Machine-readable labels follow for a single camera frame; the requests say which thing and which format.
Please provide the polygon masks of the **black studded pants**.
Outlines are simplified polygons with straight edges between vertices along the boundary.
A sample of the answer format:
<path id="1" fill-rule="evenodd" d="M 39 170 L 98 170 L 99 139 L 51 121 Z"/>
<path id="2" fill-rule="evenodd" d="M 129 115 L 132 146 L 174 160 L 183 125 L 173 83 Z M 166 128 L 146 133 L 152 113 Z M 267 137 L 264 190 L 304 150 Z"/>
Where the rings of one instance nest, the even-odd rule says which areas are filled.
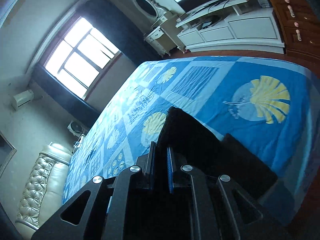
<path id="1" fill-rule="evenodd" d="M 167 148 L 185 158 L 204 174 L 226 174 L 254 199 L 262 197 L 278 180 L 277 175 L 232 135 L 222 140 L 180 108 L 170 107 L 158 138 L 162 154 Z"/>

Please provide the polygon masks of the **white desk fan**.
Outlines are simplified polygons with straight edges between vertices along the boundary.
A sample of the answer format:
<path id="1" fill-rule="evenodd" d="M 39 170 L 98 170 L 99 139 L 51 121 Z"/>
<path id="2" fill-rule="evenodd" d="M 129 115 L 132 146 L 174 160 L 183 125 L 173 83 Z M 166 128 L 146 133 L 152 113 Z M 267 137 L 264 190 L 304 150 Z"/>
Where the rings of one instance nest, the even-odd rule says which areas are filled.
<path id="1" fill-rule="evenodd" d="M 81 135 L 86 135 L 87 130 L 83 128 L 78 122 L 71 121 L 67 126 L 67 129 L 74 135 L 75 137 L 79 138 Z"/>

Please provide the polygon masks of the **cream tufted leather headboard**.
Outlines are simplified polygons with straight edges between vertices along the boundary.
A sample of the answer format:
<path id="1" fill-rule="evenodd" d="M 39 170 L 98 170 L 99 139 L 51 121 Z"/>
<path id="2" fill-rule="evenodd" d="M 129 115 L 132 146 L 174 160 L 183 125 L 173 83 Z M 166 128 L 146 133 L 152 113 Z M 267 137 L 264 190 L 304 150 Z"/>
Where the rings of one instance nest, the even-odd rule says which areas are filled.
<path id="1" fill-rule="evenodd" d="M 32 235 L 61 206 L 72 153 L 57 143 L 43 147 L 18 204 L 15 226 L 23 239 Z"/>

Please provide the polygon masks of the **blue patterned bed sheet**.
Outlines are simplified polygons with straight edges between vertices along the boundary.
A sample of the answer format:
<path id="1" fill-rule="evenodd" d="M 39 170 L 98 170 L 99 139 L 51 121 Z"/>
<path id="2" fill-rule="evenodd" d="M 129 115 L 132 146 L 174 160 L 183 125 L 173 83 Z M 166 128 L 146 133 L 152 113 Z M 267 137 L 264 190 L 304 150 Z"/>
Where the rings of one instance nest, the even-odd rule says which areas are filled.
<path id="1" fill-rule="evenodd" d="M 147 154 L 172 106 L 217 139 L 232 135 L 275 172 L 280 182 L 263 205 L 291 222 L 319 168 L 319 79 L 298 64 L 258 57 L 142 63 L 72 156 L 62 200 Z"/>

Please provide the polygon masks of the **dark blue left curtain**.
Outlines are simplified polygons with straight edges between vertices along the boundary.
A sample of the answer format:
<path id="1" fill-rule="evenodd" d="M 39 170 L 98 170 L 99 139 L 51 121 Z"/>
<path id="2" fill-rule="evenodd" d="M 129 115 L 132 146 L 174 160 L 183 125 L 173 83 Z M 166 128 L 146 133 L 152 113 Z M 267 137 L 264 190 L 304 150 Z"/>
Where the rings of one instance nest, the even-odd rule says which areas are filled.
<path id="1" fill-rule="evenodd" d="M 90 104 L 71 92 L 58 79 L 50 74 L 43 65 L 34 66 L 31 78 L 62 108 L 87 128 L 91 128 L 100 116 Z"/>

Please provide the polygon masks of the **dark blue curtain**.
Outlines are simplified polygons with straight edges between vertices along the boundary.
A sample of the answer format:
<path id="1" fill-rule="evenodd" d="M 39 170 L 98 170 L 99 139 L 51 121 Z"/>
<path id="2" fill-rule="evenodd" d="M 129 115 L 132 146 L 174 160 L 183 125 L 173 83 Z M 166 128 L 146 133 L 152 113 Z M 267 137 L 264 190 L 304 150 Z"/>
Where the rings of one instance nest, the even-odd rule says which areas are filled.
<path id="1" fill-rule="evenodd" d="M 157 51 L 144 41 L 138 27 L 110 0 L 89 0 L 78 12 L 136 66 L 161 59 Z"/>
<path id="2" fill-rule="evenodd" d="M 31 78 L 62 108 L 87 128 L 91 128 L 100 116 L 90 104 L 71 92 L 58 79 L 50 74 L 43 65 L 34 66 Z"/>

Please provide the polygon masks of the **white vanity table with mirror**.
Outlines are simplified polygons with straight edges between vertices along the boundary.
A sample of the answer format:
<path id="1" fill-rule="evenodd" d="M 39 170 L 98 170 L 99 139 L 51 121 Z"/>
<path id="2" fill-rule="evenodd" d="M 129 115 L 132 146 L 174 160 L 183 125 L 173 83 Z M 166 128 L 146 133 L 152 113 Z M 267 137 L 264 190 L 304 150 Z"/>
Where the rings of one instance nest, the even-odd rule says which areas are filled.
<path id="1" fill-rule="evenodd" d="M 132 0 L 132 2 L 151 22 L 150 32 L 144 34 L 145 42 L 148 42 L 161 57 L 170 56 L 170 51 L 174 48 L 185 53 L 185 45 L 178 38 L 178 34 L 182 31 L 181 27 L 176 27 L 178 15 L 154 0 Z"/>

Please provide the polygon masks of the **dark blue right curtain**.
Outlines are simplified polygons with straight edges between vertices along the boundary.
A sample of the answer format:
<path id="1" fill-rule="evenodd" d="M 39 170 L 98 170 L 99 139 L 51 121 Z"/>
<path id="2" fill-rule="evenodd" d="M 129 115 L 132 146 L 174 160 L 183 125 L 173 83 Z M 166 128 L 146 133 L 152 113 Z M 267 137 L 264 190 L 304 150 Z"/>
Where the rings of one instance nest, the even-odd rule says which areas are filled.
<path id="1" fill-rule="evenodd" d="M 161 59 L 157 51 L 144 41 L 138 27 L 110 0 L 89 0 L 78 12 L 136 66 Z"/>

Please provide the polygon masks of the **framed black white picture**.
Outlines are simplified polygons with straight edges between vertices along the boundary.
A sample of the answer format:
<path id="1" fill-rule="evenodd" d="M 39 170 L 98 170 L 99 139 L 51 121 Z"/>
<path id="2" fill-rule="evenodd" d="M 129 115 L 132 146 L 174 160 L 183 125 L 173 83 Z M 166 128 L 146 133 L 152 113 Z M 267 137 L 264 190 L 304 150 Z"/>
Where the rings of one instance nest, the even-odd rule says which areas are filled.
<path id="1" fill-rule="evenodd" d="M 0 177 L 2 176 L 9 161 L 16 153 L 17 149 L 11 144 L 8 139 L 0 132 Z"/>

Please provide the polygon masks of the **white tv cabinet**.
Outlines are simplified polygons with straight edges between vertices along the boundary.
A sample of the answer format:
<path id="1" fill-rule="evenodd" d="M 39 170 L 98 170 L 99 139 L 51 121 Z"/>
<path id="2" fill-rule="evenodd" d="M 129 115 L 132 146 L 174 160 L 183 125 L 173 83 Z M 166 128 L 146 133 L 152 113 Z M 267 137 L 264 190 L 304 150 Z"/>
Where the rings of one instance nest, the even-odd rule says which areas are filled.
<path id="1" fill-rule="evenodd" d="M 261 8 L 256 0 L 229 0 L 207 6 L 179 19 L 177 35 L 191 52 L 255 50 L 284 54 L 273 8 Z"/>

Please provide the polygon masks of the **brown wooden dresser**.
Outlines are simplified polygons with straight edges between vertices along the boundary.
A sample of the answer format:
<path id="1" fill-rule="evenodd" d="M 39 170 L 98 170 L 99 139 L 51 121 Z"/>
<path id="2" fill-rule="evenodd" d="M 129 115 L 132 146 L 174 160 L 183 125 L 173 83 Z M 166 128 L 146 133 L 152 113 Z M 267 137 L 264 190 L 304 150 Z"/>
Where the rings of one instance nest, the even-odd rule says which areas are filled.
<path id="1" fill-rule="evenodd" d="M 286 55 L 308 61 L 319 76 L 319 20 L 306 0 L 270 0 L 285 41 Z"/>

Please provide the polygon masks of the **window with dark frame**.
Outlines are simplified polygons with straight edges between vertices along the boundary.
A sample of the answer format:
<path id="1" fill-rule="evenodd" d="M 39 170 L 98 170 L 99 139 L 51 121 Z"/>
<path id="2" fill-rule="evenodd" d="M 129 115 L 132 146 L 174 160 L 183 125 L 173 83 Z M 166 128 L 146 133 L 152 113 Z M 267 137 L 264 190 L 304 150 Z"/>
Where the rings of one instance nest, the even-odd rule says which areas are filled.
<path id="1" fill-rule="evenodd" d="M 120 50 L 83 17 L 63 33 L 44 67 L 66 88 L 85 99 Z"/>

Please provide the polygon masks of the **white wall air conditioner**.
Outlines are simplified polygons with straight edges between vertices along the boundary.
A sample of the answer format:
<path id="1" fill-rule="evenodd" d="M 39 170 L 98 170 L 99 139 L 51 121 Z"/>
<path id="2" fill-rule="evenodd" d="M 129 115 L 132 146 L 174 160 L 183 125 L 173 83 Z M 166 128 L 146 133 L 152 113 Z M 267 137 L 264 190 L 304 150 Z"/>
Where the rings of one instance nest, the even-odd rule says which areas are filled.
<path id="1" fill-rule="evenodd" d="M 12 97 L 11 105 L 14 110 L 18 110 L 20 107 L 33 101 L 34 93 L 31 89 L 21 92 L 20 94 L 16 94 Z"/>

